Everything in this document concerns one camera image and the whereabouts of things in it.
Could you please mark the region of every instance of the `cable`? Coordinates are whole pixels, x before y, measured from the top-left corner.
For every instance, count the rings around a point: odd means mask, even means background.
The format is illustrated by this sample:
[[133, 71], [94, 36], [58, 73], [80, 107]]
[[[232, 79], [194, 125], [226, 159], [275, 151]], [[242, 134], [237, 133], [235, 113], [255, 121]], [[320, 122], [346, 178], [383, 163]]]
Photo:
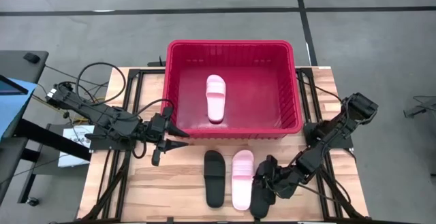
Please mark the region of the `cable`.
[[106, 154], [106, 159], [104, 160], [102, 180], [100, 181], [100, 187], [98, 188], [98, 194], [97, 194], [97, 203], [98, 200], [100, 199], [100, 193], [102, 192], [103, 180], [104, 180], [104, 175], [106, 174], [106, 168], [108, 166], [109, 155], [110, 155], [110, 150], [108, 150], [108, 154]]
[[349, 197], [349, 194], [348, 194], [347, 190], [345, 190], [345, 187], [343, 187], [343, 185], [337, 179], [335, 179], [334, 181], [336, 182], [336, 184], [338, 184], [338, 186], [342, 189], [342, 191], [347, 196], [348, 204], [352, 204], [352, 199]]
[[354, 153], [353, 153], [349, 148], [344, 148], [343, 150], [345, 150], [345, 152], [347, 152], [351, 157], [353, 157], [354, 162], [357, 163], [357, 158], [356, 158], [356, 156], [354, 155]]
[[338, 201], [338, 200], [332, 199], [331, 197], [327, 197], [327, 196], [325, 196], [324, 194], [318, 193], [317, 191], [313, 190], [313, 189], [310, 188], [310, 187], [306, 187], [306, 186], [304, 186], [304, 185], [302, 185], [302, 184], [298, 184], [298, 186], [301, 187], [301, 188], [303, 188], [303, 189], [306, 189], [306, 190], [308, 190], [308, 191], [311, 191], [312, 193], [317, 194], [317, 195], [319, 195], [319, 196], [321, 196], [321, 197], [323, 197], [323, 198], [325, 198], [325, 199], [327, 199], [327, 200], [330, 200], [330, 201], [332, 201], [332, 202], [335, 202], [335, 203], [338, 203], [338, 204], [341, 203], [341, 202]]
[[[311, 85], [311, 84], [309, 84], [308, 82], [305, 82], [305, 81], [301, 80], [300, 78], [297, 78], [297, 80], [300, 81], [300, 82], [302, 82], [303, 84]], [[336, 94], [331, 93], [330, 91], [326, 91], [325, 89], [320, 88], [320, 87], [318, 87], [318, 86], [316, 86], [316, 85], [314, 85], [314, 87], [317, 88], [317, 89], [319, 89], [320, 91], [323, 91], [323, 92], [325, 92], [325, 93], [328, 93], [329, 95], [332, 95], [332, 96], [336, 97], [336, 99], [338, 99], [339, 101], [342, 101], [342, 99], [341, 99], [339, 96], [337, 96]]]
[[47, 93], [47, 91], [46, 91], [46, 89], [41, 85], [41, 84], [36, 84], [36, 85], [38, 85], [39, 87], [41, 87], [41, 89], [44, 91], [44, 93], [47, 95], [48, 93]]
[[[423, 101], [420, 101], [417, 97], [422, 97], [422, 98], [435, 98], [436, 96], [432, 96], [432, 95], [415, 95], [415, 96], [413, 96], [413, 99], [414, 99], [415, 101], [421, 103], [421, 105], [424, 105], [424, 102], [423, 102]], [[427, 106], [418, 106], [418, 107], [420, 107], [420, 108], [425, 108], [425, 109], [427, 109], [427, 110], [430, 110], [430, 111], [434, 111], [434, 112], [436, 112], [436, 109], [433, 109], [433, 108], [430, 108], [430, 107], [427, 107]]]
[[74, 129], [73, 120], [69, 116], [68, 116], [68, 119], [69, 119], [69, 123], [70, 123], [71, 127], [73, 128], [74, 135], [76, 135], [76, 137], [77, 137], [77, 142], [82, 144], [82, 146], [84, 146], [84, 144], [80, 140], [79, 136], [77, 135], [76, 129]]
[[110, 64], [110, 63], [105, 63], [105, 62], [96, 62], [96, 63], [91, 63], [91, 64], [89, 64], [89, 65], [87, 65], [87, 66], [85, 66], [85, 67], [83, 67], [83, 69], [82, 69], [82, 71], [80, 71], [80, 73], [79, 73], [79, 75], [77, 76], [77, 80], [76, 80], [76, 95], [77, 95], [77, 98], [79, 98], [79, 100], [82, 102], [82, 103], [84, 103], [83, 101], [82, 101], [82, 99], [80, 98], [80, 96], [79, 96], [79, 82], [80, 82], [80, 78], [82, 77], [82, 75], [83, 75], [83, 73], [88, 69], [88, 68], [90, 68], [90, 67], [92, 67], [92, 66], [95, 66], [95, 65], [107, 65], [107, 66], [110, 66], [110, 67], [113, 67], [113, 68], [115, 68], [120, 74], [121, 74], [121, 77], [123, 78], [123, 88], [120, 90], [120, 92], [118, 93], [118, 94], [116, 94], [114, 97], [112, 97], [112, 98], [110, 98], [110, 99], [107, 99], [107, 100], [105, 100], [105, 101], [100, 101], [100, 102], [96, 102], [96, 103], [94, 103], [93, 104], [93, 106], [96, 106], [96, 105], [100, 105], [100, 104], [103, 104], [103, 103], [106, 103], [106, 102], [109, 102], [109, 101], [112, 101], [113, 99], [116, 99], [118, 96], [120, 96], [123, 92], [124, 92], [124, 90], [125, 90], [125, 86], [126, 86], [126, 81], [125, 81], [125, 76], [124, 76], [124, 74], [123, 74], [123, 72], [116, 66], [116, 65], [113, 65], [113, 64]]
[[97, 95], [97, 93], [98, 93], [98, 91], [102, 88], [103, 86], [99, 86], [96, 90], [95, 90], [95, 92], [94, 92], [94, 97]]
[[40, 167], [40, 166], [47, 165], [47, 164], [49, 164], [49, 163], [55, 162], [55, 161], [59, 160], [61, 157], [64, 157], [64, 156], [68, 156], [68, 155], [62, 155], [62, 156], [60, 156], [60, 157], [58, 157], [58, 158], [56, 158], [56, 159], [53, 159], [52, 161], [49, 161], [49, 162], [46, 162], [46, 163], [42, 163], [42, 164], [37, 165], [37, 166], [35, 166], [35, 167], [32, 167], [32, 168], [30, 168], [30, 169], [28, 169], [28, 170], [25, 170], [25, 171], [23, 171], [23, 172], [20, 172], [20, 173], [17, 173], [17, 174], [15, 174], [15, 175], [13, 175], [13, 176], [10, 176], [10, 177], [6, 178], [5, 180], [3, 180], [2, 182], [0, 182], [0, 185], [2, 185], [2, 184], [3, 184], [4, 182], [6, 182], [7, 180], [12, 179], [12, 178], [15, 177], [15, 176], [19, 176], [19, 175], [21, 175], [21, 174], [24, 174], [24, 173], [26, 173], [26, 172], [29, 172], [29, 171], [31, 171], [31, 170], [37, 168], [37, 167]]
[[84, 92], [86, 93], [86, 94], [88, 94], [89, 95], [89, 97], [91, 98], [91, 100], [93, 101], [93, 103], [95, 103], [95, 99], [94, 99], [94, 97], [90, 94], [90, 92], [88, 91], [88, 90], [86, 90], [82, 85], [80, 85], [80, 84], [78, 84], [78, 83], [76, 83], [76, 82], [70, 82], [70, 81], [63, 81], [63, 82], [60, 82], [58, 85], [62, 85], [62, 84], [75, 84], [76, 85], [76, 93], [77, 93], [77, 96], [79, 96], [79, 94], [78, 94], [78, 87], [80, 87], [80, 88], [82, 88], [82, 90], [84, 90]]
[[143, 145], [144, 145], [144, 148], [142, 149], [142, 153], [141, 153], [141, 155], [136, 155], [136, 153], [135, 153], [135, 148], [133, 148], [133, 150], [131, 151], [131, 153], [134, 155], [134, 157], [135, 158], [137, 158], [137, 159], [141, 159], [141, 158], [143, 158], [144, 156], [145, 156], [145, 153], [147, 152], [147, 146], [146, 146], [146, 143], [142, 143]]
[[[277, 195], [277, 196], [280, 197], [280, 198], [282, 198], [282, 197], [280, 196], [279, 193], [280, 193], [281, 191], [284, 191], [284, 190], [286, 190], [286, 189], [288, 189], [288, 188], [291, 187], [291, 186], [287, 186], [287, 187], [283, 188], [283, 189], [280, 190], [280, 191], [276, 191], [276, 190], [274, 190], [274, 189], [269, 185], [268, 180], [265, 180], [265, 183], [266, 183], [266, 188], [268, 188], [270, 191], [272, 191], [275, 195]], [[308, 190], [308, 191], [311, 191], [311, 192], [314, 193], [314, 194], [318, 194], [319, 196], [324, 197], [324, 198], [327, 199], [327, 200], [330, 200], [330, 201], [332, 201], [332, 202], [336, 202], [336, 203], [339, 203], [339, 204], [340, 204], [340, 201], [335, 200], [335, 199], [332, 199], [331, 197], [327, 197], [327, 196], [325, 196], [324, 194], [318, 193], [317, 191], [313, 190], [313, 189], [310, 188], [310, 187], [306, 187], [306, 186], [304, 186], [304, 185], [302, 185], [302, 184], [293, 184], [293, 185], [296, 185], [296, 186], [302, 187], [303, 189], [306, 189], [306, 190]]]
[[139, 116], [139, 114], [141, 114], [141, 112], [143, 112], [143, 111], [145, 111], [146, 109], [150, 108], [153, 104], [158, 103], [158, 102], [161, 102], [161, 101], [167, 101], [167, 102], [169, 102], [169, 103], [171, 104], [171, 106], [174, 108], [174, 103], [172, 103], [171, 100], [166, 99], [166, 98], [161, 98], [161, 99], [157, 99], [157, 100], [154, 100], [154, 101], [148, 103], [145, 107], [141, 108], [137, 113], [132, 114], [131, 116], [128, 116], [128, 117], [126, 117], [126, 118], [119, 118], [119, 119], [120, 119], [120, 120], [129, 120], [129, 119], [132, 119], [132, 118], [136, 118], [137, 116]]
[[108, 83], [109, 83], [109, 81], [104, 82], [103, 84], [98, 84], [98, 85], [96, 85], [96, 86], [90, 88], [88, 91], [95, 90], [96, 88], [101, 87], [101, 86], [103, 86], [103, 87], [107, 87], [107, 86], [104, 86], [104, 85], [105, 85], [105, 84], [108, 84]]
[[[51, 66], [49, 66], [49, 65], [46, 65], [46, 67], [47, 68], [49, 68], [49, 69], [51, 69], [51, 70], [53, 70], [53, 71], [57, 71], [57, 72], [59, 72], [60, 74], [63, 74], [63, 75], [66, 75], [66, 76], [68, 76], [68, 77], [70, 77], [70, 78], [77, 78], [77, 77], [75, 77], [75, 76], [73, 76], [73, 75], [71, 75], [71, 74], [67, 74], [67, 73], [65, 73], [65, 72], [63, 72], [63, 71], [60, 71], [60, 70], [58, 70], [58, 69], [56, 69], [56, 68], [53, 68], [53, 67], [51, 67]], [[87, 82], [88, 84], [94, 84], [94, 85], [100, 85], [100, 84], [96, 84], [96, 83], [93, 83], [93, 82], [90, 82], [90, 81], [88, 81], [88, 80], [82, 80], [83, 82]]]

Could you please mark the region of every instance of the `slipper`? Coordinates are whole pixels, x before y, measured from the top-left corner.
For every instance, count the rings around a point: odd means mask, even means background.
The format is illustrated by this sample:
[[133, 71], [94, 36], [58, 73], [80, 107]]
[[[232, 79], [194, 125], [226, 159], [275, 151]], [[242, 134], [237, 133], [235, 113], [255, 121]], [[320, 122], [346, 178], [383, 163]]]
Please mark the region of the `slipper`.
[[210, 75], [206, 81], [207, 116], [214, 123], [224, 117], [225, 82], [218, 75]]
[[248, 210], [254, 176], [254, 156], [249, 150], [235, 154], [232, 162], [232, 203], [237, 210]]
[[225, 161], [223, 155], [214, 150], [204, 154], [204, 184], [206, 185], [206, 203], [211, 208], [224, 204]]

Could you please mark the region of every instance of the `wooden tabletop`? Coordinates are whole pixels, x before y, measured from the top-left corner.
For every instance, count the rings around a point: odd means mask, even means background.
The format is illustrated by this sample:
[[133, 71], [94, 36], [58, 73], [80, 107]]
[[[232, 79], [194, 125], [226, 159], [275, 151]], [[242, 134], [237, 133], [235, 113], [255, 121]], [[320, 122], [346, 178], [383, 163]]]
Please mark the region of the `wooden tabletop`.
[[[154, 67], [123, 67], [120, 69], [127, 76], [131, 68], [155, 69]], [[315, 85], [337, 93], [331, 68], [312, 68]], [[112, 70], [106, 97], [109, 98], [118, 93], [122, 85], [121, 75]], [[161, 98], [163, 86], [164, 75], [145, 75], [139, 107]], [[315, 118], [310, 89], [306, 91], [312, 117]], [[134, 93], [132, 89], [129, 111], [133, 106]], [[319, 90], [317, 90], [317, 95], [324, 119], [330, 119], [339, 113], [341, 105], [336, 98]], [[123, 97], [124, 95], [119, 96], [108, 105], [121, 107]], [[141, 117], [150, 119], [155, 112], [159, 111], [160, 103], [151, 106], [141, 114]], [[186, 140], [186, 142], [189, 142], [189, 146], [177, 148], [162, 155], [159, 167], [151, 165], [151, 155], [154, 149], [152, 144], [147, 144], [148, 150], [144, 158], [131, 158], [122, 221], [166, 221], [167, 217], [174, 217], [175, 221], [252, 221], [253, 217], [249, 210], [239, 211], [232, 206], [230, 169], [233, 155], [242, 149], [249, 149], [255, 156], [255, 165], [265, 160], [269, 154], [276, 157], [281, 165], [287, 165], [298, 152], [305, 148], [305, 138], [302, 132], [288, 135], [282, 140]], [[204, 153], [208, 150], [219, 151], [226, 162], [225, 200], [223, 207], [218, 209], [209, 208], [206, 204], [203, 160]], [[136, 151], [138, 154], [142, 151], [142, 143], [138, 142]], [[78, 217], [87, 214], [97, 200], [106, 153], [107, 151], [104, 150], [98, 151], [92, 156]], [[336, 179], [347, 189], [355, 209], [363, 215], [368, 215], [354, 159], [340, 149], [331, 150], [330, 154]], [[107, 184], [108, 169], [102, 191]], [[317, 190], [315, 178], [307, 186]], [[114, 216], [117, 195], [116, 189], [112, 196], [109, 217]], [[329, 202], [328, 206], [330, 215], [334, 216], [333, 204]], [[268, 216], [263, 220], [321, 221], [322, 219], [319, 197], [298, 187], [290, 199], [277, 198], [276, 204], [270, 207]]]

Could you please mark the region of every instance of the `gray floor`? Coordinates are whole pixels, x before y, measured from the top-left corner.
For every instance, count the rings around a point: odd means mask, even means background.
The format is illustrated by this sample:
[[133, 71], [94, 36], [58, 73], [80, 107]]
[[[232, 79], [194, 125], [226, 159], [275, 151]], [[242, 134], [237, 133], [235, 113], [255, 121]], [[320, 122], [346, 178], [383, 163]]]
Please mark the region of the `gray floor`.
[[[307, 7], [428, 6], [436, 0], [305, 0]], [[298, 6], [297, 0], [0, 0], [0, 11], [134, 10], [188, 7]], [[353, 135], [358, 170], [375, 219], [434, 223], [435, 123], [432, 114], [406, 119], [413, 95], [436, 95], [436, 12], [309, 13], [319, 65], [333, 68], [340, 96], [361, 92], [379, 104], [374, 121]], [[87, 63], [145, 66], [166, 56], [174, 39], [285, 39], [296, 64], [309, 58], [299, 13], [136, 16], [0, 16], [0, 49], [47, 50], [47, 64], [73, 75]], [[100, 83], [109, 69], [84, 76]], [[66, 77], [46, 69], [40, 84]], [[25, 118], [41, 126], [65, 123], [31, 102]], [[22, 162], [18, 171], [29, 164]], [[16, 203], [25, 175], [15, 177], [0, 223], [69, 221], [81, 198], [86, 168], [70, 177], [38, 176], [38, 207]]]

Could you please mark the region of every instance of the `plastic basket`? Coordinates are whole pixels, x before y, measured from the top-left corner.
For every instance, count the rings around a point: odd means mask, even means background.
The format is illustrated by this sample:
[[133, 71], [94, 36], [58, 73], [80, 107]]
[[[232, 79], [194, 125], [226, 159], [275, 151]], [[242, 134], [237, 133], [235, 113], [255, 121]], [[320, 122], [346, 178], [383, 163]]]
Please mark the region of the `plastic basket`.
[[[211, 74], [227, 88], [219, 124], [207, 116]], [[302, 127], [294, 55], [285, 41], [173, 41], [163, 97], [174, 103], [172, 122], [191, 138], [277, 139]]]

